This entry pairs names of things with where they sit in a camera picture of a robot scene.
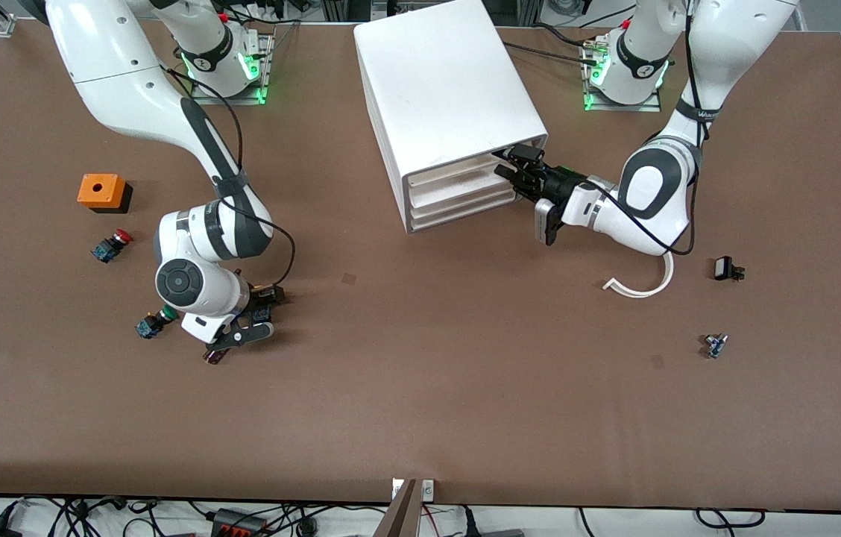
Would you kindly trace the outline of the white curved plastic strip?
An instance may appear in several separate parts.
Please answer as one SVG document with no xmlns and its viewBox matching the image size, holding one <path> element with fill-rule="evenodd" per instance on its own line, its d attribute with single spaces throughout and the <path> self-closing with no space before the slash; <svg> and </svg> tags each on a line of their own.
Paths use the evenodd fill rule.
<svg viewBox="0 0 841 537">
<path fill-rule="evenodd" d="M 633 299 L 644 299 L 658 295 L 658 293 L 662 292 L 662 290 L 666 289 L 666 287 L 669 286 L 670 282 L 672 282 L 674 275 L 674 254 L 672 254 L 672 252 L 667 252 L 663 255 L 662 259 L 664 262 L 664 275 L 660 283 L 655 288 L 650 290 L 632 289 L 623 284 L 622 282 L 618 281 L 618 279 L 611 278 L 607 282 L 605 282 L 604 285 L 602 285 L 602 289 L 611 290 L 612 292 L 615 292 L 618 295 Z"/>
</svg>

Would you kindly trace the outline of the white plastic drawer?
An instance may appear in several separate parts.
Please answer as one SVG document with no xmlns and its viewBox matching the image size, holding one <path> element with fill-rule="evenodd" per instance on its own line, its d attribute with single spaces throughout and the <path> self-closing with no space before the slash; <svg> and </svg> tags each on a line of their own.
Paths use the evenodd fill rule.
<svg viewBox="0 0 841 537">
<path fill-rule="evenodd" d="M 444 197 L 444 196 L 418 196 L 415 192 L 414 194 L 411 193 L 410 188 L 408 187 L 408 198 L 409 198 L 409 205 L 410 210 L 412 211 L 412 215 L 414 217 L 418 216 L 430 216 L 437 212 L 451 210 L 451 208 L 461 207 L 462 205 L 476 203 L 476 201 L 484 201 L 486 197 L 499 193 L 499 192 L 509 192 L 512 191 L 514 194 L 515 191 L 512 188 L 511 183 L 506 181 L 505 188 L 501 186 L 495 186 L 492 188 L 485 188 L 483 190 L 479 190 L 478 192 L 472 192 L 461 196 L 456 197 Z"/>
<path fill-rule="evenodd" d="M 505 188 L 506 179 L 496 175 L 494 170 L 507 163 L 513 148 L 509 146 L 407 174 L 407 186 L 412 194 L 416 192 L 418 196 L 444 197 L 461 196 L 495 186 Z"/>
<path fill-rule="evenodd" d="M 514 194 L 512 191 L 499 192 L 486 197 L 484 201 L 476 201 L 476 203 L 451 208 L 451 210 L 437 212 L 430 216 L 411 217 L 411 221 L 406 228 L 406 232 L 417 233 L 423 229 L 437 227 L 437 225 L 466 218 L 479 212 L 494 210 L 496 207 L 501 207 L 501 205 L 510 204 L 513 203 L 513 201 L 518 200 L 519 196 Z"/>
</svg>

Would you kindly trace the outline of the black power strip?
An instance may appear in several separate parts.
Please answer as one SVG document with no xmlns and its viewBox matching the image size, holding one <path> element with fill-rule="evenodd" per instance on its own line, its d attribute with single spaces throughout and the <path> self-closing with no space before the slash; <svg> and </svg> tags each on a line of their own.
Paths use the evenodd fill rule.
<svg viewBox="0 0 841 537">
<path fill-rule="evenodd" d="M 210 520 L 210 537 L 262 537 L 268 527 L 263 517 L 232 509 L 216 510 Z"/>
</svg>

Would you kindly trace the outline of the red push button switch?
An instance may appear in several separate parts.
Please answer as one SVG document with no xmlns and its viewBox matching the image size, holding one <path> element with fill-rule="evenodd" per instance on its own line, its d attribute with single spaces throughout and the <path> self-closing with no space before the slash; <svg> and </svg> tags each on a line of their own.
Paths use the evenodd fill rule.
<svg viewBox="0 0 841 537">
<path fill-rule="evenodd" d="M 91 249 L 91 254 L 100 262 L 107 264 L 120 255 L 134 238 L 124 229 L 117 228 L 113 235 L 104 238 Z"/>
</svg>

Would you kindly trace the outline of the green push button switch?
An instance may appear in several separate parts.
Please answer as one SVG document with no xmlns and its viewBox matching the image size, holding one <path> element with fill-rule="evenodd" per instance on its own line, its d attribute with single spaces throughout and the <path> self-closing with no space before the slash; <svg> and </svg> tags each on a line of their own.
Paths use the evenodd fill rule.
<svg viewBox="0 0 841 537">
<path fill-rule="evenodd" d="M 149 313 L 137 323 L 136 332 L 141 339 L 154 339 L 169 324 L 179 319 L 179 313 L 168 304 L 155 313 Z"/>
</svg>

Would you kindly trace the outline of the white drawer cabinet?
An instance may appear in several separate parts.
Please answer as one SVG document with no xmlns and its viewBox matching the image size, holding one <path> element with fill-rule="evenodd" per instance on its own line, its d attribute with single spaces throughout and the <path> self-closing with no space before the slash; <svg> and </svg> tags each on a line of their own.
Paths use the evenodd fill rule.
<svg viewBox="0 0 841 537">
<path fill-rule="evenodd" d="M 450 0 L 353 28 L 364 98 L 406 229 L 406 176 L 516 144 L 546 127 L 482 0 Z"/>
</svg>

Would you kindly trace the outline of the orange button enclosure box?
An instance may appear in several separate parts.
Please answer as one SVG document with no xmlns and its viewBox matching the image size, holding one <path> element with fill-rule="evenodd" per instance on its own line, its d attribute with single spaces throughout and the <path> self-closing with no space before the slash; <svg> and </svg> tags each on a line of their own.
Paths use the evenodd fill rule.
<svg viewBox="0 0 841 537">
<path fill-rule="evenodd" d="M 84 174 L 77 202 L 100 214 L 125 214 L 130 210 L 132 186 L 118 174 Z"/>
</svg>

